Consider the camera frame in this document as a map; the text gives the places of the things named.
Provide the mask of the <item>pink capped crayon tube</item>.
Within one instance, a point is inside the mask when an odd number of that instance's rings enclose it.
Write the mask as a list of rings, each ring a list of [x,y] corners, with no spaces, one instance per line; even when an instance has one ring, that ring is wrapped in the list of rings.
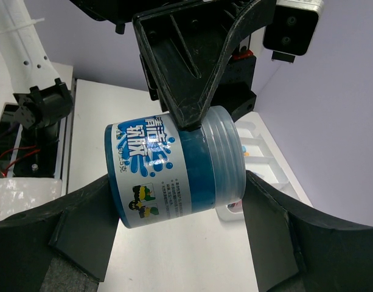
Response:
[[[241,212],[241,211],[242,211],[242,202],[241,202],[241,201],[238,201],[238,202],[235,202],[235,203],[229,204],[229,205],[228,205],[228,209],[229,209],[231,212],[233,212],[233,213]]]

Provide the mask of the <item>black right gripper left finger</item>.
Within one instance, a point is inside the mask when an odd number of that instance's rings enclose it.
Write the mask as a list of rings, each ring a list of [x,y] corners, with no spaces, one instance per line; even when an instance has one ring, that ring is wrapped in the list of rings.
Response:
[[[118,222],[107,176],[0,221],[0,291],[97,291]]]

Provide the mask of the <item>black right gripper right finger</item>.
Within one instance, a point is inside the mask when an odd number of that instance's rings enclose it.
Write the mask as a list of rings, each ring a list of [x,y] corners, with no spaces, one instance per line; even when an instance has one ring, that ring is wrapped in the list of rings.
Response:
[[[373,291],[373,227],[316,210],[250,171],[242,204],[259,291]]]

